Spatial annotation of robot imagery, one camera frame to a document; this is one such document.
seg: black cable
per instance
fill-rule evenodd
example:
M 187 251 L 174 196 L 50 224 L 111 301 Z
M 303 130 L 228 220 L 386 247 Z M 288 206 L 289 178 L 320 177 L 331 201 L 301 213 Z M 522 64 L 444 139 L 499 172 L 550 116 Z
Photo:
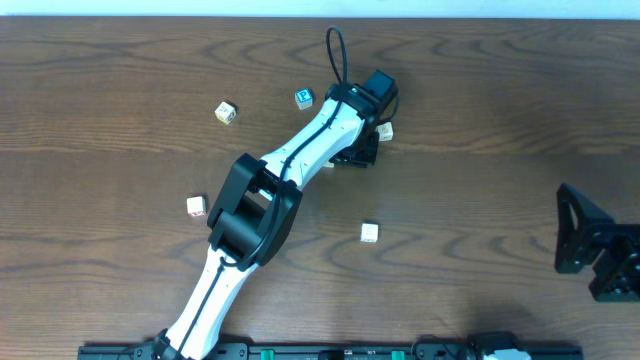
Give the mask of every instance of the black cable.
M 342 78 L 340 78 L 340 75 L 338 74 L 338 69 L 336 68 L 335 61 L 333 60 L 333 52 L 331 51 L 331 31 L 332 30 L 335 31 L 336 34 L 338 34 L 338 38 L 340 39 L 340 50 L 342 52 Z M 342 32 L 335 25 L 331 26 L 331 27 L 329 27 L 329 29 L 327 29 L 326 42 L 327 42 L 327 52 L 328 52 L 328 55 L 329 55 L 329 61 L 331 62 L 331 68 L 333 69 L 333 72 L 336 74 L 336 78 L 338 79 L 338 83 L 340 84 L 340 90 L 341 90 L 340 91 L 340 96 L 338 97 L 338 102 L 336 104 L 336 107 L 333 110 L 333 113 L 331 114 L 331 116 L 329 117 L 327 122 L 325 122 L 324 125 L 322 125 L 322 127 L 320 127 L 320 129 L 318 129 L 318 131 L 316 131 L 315 133 L 313 133 L 313 135 L 311 135 L 309 138 L 307 138 L 307 140 L 305 140 L 302 144 L 300 144 L 287 157 L 287 159 L 284 161 L 283 166 L 282 166 L 282 170 L 280 171 L 280 180 L 278 181 L 278 187 L 277 187 L 276 193 L 275 193 L 275 195 L 273 197 L 273 201 L 274 201 L 274 203 L 273 203 L 273 206 L 274 206 L 273 207 L 273 215 L 271 216 L 271 221 L 269 221 L 269 226 L 267 227 L 267 231 L 265 232 L 265 235 L 262 237 L 262 239 L 258 243 L 258 246 L 256 246 L 256 248 L 253 250 L 253 252 L 242 261 L 238 261 L 238 262 L 235 262 L 235 263 L 228 263 L 223 258 L 221 258 L 220 262 L 222 264 L 224 264 L 225 266 L 229 266 L 229 267 L 244 267 L 246 265 L 249 265 L 251 263 L 251 261 L 253 261 L 253 258 L 258 254 L 258 252 L 262 248 L 262 245 L 264 244 L 264 242 L 271 235 L 271 232 L 273 231 L 273 227 L 274 227 L 274 225 L 276 223 L 276 219 L 278 218 L 278 210 L 280 209 L 280 199 L 282 197 L 282 189 L 284 188 L 284 177 L 287 174 L 287 169 L 291 165 L 291 162 L 296 157 L 296 155 L 298 155 L 300 153 L 300 151 L 302 151 L 302 149 L 304 149 L 307 145 L 309 145 L 309 143 L 311 143 L 315 138 L 317 138 L 325 129 L 327 129 L 329 126 L 331 126 L 331 124 L 333 123 L 333 120 L 335 119 L 336 115 L 338 115 L 338 111 L 340 110 L 340 106 L 342 106 L 342 102 L 344 101 L 344 97 L 345 97 L 345 95 L 347 93 L 347 87 L 346 87 L 346 84 L 347 84 L 347 72 L 348 72 L 348 67 L 347 67 L 347 49 L 346 49 L 346 47 L 344 45 L 344 39 L 342 38 Z
M 409 352 L 409 355 L 413 355 L 413 349 L 415 348 L 416 345 L 420 345 L 420 340 L 424 339 L 424 338 L 434 338 L 436 340 L 438 340 L 440 342 L 439 345 L 442 345 L 442 347 L 444 348 L 444 350 L 447 352 L 447 354 L 449 356 L 451 356 L 451 358 L 453 360 L 456 360 L 457 357 L 451 352 L 451 350 L 449 350 L 449 347 L 447 347 L 447 344 L 445 344 L 442 339 L 440 339 L 439 337 L 433 335 L 433 334 L 426 334 L 426 335 L 420 335 L 416 341 L 413 342 L 413 344 L 411 344 L 411 351 Z
M 216 286 L 216 283 L 218 282 L 218 279 L 220 279 L 220 275 L 222 274 L 223 271 L 224 271 L 224 264 L 220 264 L 220 266 L 218 266 L 218 271 L 216 272 L 216 277 L 213 278 L 213 282 L 211 282 L 211 285 L 209 285 L 209 290 L 207 290 L 207 293 L 204 295 L 204 298 L 200 303 L 200 307 L 198 308 L 196 315 L 191 320 L 191 325 L 189 325 L 189 329 L 184 334 L 184 337 L 182 338 L 182 342 L 180 342 L 180 347 L 178 347 L 178 351 L 176 352 L 176 355 L 173 357 L 173 360 L 177 359 L 178 356 L 181 355 L 180 353 L 182 352 L 184 345 L 187 343 L 187 339 L 189 338 L 189 335 L 191 335 L 191 331 L 196 326 L 196 322 L 198 322 L 200 313 L 202 313 L 202 309 L 204 309 L 204 305 L 207 303 L 207 300 L 209 299 L 209 295 L 211 295 L 211 292 L 213 291 L 213 288 Z

